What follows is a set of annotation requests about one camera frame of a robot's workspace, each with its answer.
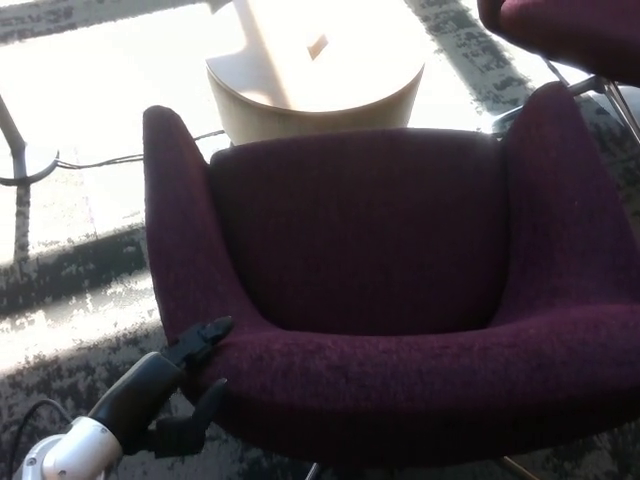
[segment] gray patterned carpet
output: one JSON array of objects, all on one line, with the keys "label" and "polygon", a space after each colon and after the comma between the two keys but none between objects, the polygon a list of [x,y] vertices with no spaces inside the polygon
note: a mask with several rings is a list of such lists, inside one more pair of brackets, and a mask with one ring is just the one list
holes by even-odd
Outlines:
[{"label": "gray patterned carpet", "polygon": [[[487,34],[473,0],[409,4],[430,36],[412,125],[477,129],[487,115],[519,104],[553,79],[539,59]],[[202,60],[217,7],[190,0],[0,0],[0,91],[28,137],[55,142],[68,162],[138,152],[140,115],[153,103],[180,112],[194,134],[214,130],[219,120]],[[597,101],[580,104],[640,232],[640,152]],[[128,164],[58,169],[31,189],[0,188],[2,460],[35,400],[51,397],[72,414],[86,412],[133,362],[162,344],[146,266],[142,187],[141,165]],[[181,397],[171,402],[173,411],[188,408]],[[637,479],[639,425],[519,460],[550,480]],[[59,426],[43,414],[26,441]],[[297,479],[308,468],[215,428],[209,439],[196,458],[127,458],[119,477]],[[509,476],[485,462],[430,471],[331,471],[324,478]]]}]

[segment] chair leg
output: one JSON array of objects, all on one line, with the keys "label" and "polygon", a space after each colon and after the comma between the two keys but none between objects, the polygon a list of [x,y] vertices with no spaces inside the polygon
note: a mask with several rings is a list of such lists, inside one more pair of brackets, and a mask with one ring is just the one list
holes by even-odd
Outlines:
[{"label": "chair leg", "polygon": [[314,463],[311,465],[311,469],[309,469],[309,473],[307,473],[305,480],[318,480],[322,474],[322,470],[322,465]]},{"label": "chair leg", "polygon": [[9,155],[0,155],[0,185],[30,185],[42,180],[58,165],[57,150],[33,147],[24,141],[1,96],[0,132],[9,147]]},{"label": "chair leg", "polygon": [[[509,457],[502,457],[495,462],[521,480],[541,480],[522,465],[511,460]],[[311,465],[311,469],[309,470],[309,473],[307,473],[305,480],[318,480],[322,474],[322,470],[322,465],[314,463]]]},{"label": "chair leg", "polygon": [[604,94],[609,99],[609,102],[611,102],[611,106],[620,117],[620,120],[622,120],[622,123],[631,131],[633,138],[640,146],[640,125],[629,108],[629,104],[627,104],[627,101],[622,96],[622,92],[616,82],[605,80]]},{"label": "chair leg", "polygon": [[[579,95],[583,95],[587,92],[591,92],[591,91],[601,91],[602,90],[602,79],[600,77],[597,77],[595,75],[592,75],[591,77],[582,80],[578,83],[574,83],[573,85],[567,85],[567,87],[569,88],[569,90],[571,91],[571,93],[573,93],[573,95],[575,97],[579,96]],[[510,124],[513,120],[515,120],[515,118],[518,116],[518,114],[520,113],[520,111],[522,110],[524,105],[520,105],[519,107],[516,107],[512,110],[509,110],[505,113],[503,113],[502,115],[498,115],[497,117],[494,117],[492,120],[492,124],[491,124],[491,128],[490,128],[490,132],[489,133],[500,133],[500,132],[504,132],[505,127]]]},{"label": "chair leg", "polygon": [[509,457],[499,458],[495,462],[521,480],[541,480],[539,477],[536,477],[529,470],[524,468],[519,463],[511,460]]},{"label": "chair leg", "polygon": [[567,80],[566,78],[564,78],[564,75],[562,75],[562,72],[560,70],[558,70],[558,67],[556,67],[551,60],[549,60],[548,58],[543,58],[544,63],[547,64],[547,68],[549,70],[551,70],[551,72],[558,77],[558,80],[560,80],[565,87],[571,87],[571,84],[569,83],[569,80]]}]

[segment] metal chair leg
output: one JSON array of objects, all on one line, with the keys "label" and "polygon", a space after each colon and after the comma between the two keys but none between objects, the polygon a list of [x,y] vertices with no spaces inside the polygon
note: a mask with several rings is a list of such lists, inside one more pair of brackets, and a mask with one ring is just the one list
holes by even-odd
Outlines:
[{"label": "metal chair leg", "polygon": [[502,468],[513,474],[514,476],[520,478],[521,480],[541,480],[539,477],[536,477],[529,470],[524,468],[519,463],[513,461],[509,457],[502,457],[495,461]]},{"label": "metal chair leg", "polygon": [[[582,80],[581,82],[574,83],[572,85],[567,85],[571,93],[573,93],[574,97],[583,95],[587,92],[591,91],[601,91],[603,89],[603,80],[600,77],[592,75],[591,77]],[[497,117],[494,117],[491,124],[491,129],[489,133],[500,133],[505,130],[505,124],[511,123],[518,114],[522,111],[524,105],[520,105],[512,110],[509,110]]]},{"label": "metal chair leg", "polygon": [[611,106],[620,117],[620,120],[622,120],[622,123],[631,131],[633,138],[640,146],[640,125],[629,108],[629,104],[627,104],[627,101],[622,96],[622,92],[616,82],[605,80],[604,94],[609,99],[609,102],[611,102]]},{"label": "metal chair leg", "polygon": [[307,473],[305,480],[317,480],[320,478],[322,470],[322,466],[319,463],[314,463],[311,465],[311,469],[309,470],[309,473]]},{"label": "metal chair leg", "polygon": [[544,63],[547,64],[547,68],[549,70],[551,70],[551,72],[558,77],[558,80],[560,80],[565,87],[570,87],[571,84],[569,83],[569,80],[567,80],[566,78],[564,78],[564,75],[562,75],[562,72],[560,70],[558,70],[558,67],[556,67],[551,60],[549,60],[548,58],[543,58]]}]

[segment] black cable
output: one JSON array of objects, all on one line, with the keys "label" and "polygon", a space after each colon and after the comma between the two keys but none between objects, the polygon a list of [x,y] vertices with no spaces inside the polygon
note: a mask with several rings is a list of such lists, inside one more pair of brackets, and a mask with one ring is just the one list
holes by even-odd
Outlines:
[{"label": "black cable", "polygon": [[[225,133],[224,130],[216,130],[214,132],[205,133],[204,135],[198,135],[197,137],[193,137],[193,139],[196,142],[199,142],[200,140],[204,140],[205,138],[217,137],[218,135],[222,135],[223,133]],[[64,160],[58,160],[57,165],[58,167],[65,168],[67,170],[84,170],[87,168],[106,167],[108,165],[120,165],[122,163],[139,162],[142,159],[143,159],[142,154],[137,154],[137,155],[126,155],[124,157],[111,158],[109,160],[104,160],[102,162],[88,163],[84,165],[80,165],[77,163],[69,163],[69,162],[65,162]]]},{"label": "black cable", "polygon": [[45,398],[42,400],[38,400],[36,403],[31,405],[31,408],[27,410],[27,413],[24,414],[22,420],[20,421],[20,425],[18,425],[18,430],[16,430],[15,437],[13,438],[13,444],[11,445],[11,451],[9,453],[9,459],[7,462],[7,480],[12,480],[14,474],[14,464],[16,463],[16,456],[18,455],[18,448],[20,447],[20,440],[22,439],[22,433],[24,432],[25,427],[31,420],[31,417],[35,415],[35,413],[43,406],[53,407],[62,418],[64,418],[67,423],[72,423],[73,418],[71,415],[67,413],[62,405],[60,405],[55,400],[51,400],[50,398]]}]

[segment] purple armchair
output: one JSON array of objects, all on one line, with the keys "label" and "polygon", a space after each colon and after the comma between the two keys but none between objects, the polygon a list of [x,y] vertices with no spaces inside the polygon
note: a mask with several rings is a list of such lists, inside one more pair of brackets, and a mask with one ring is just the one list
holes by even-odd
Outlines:
[{"label": "purple armchair", "polygon": [[552,69],[550,60],[593,73],[571,91],[604,93],[640,144],[640,126],[617,86],[640,87],[640,1],[478,0],[478,8],[487,29],[541,55]]},{"label": "purple armchair", "polygon": [[501,142],[341,133],[209,166],[152,107],[144,149],[168,340],[237,324],[185,391],[228,378],[232,435],[324,465],[441,466],[640,416],[640,257],[561,84]]}]

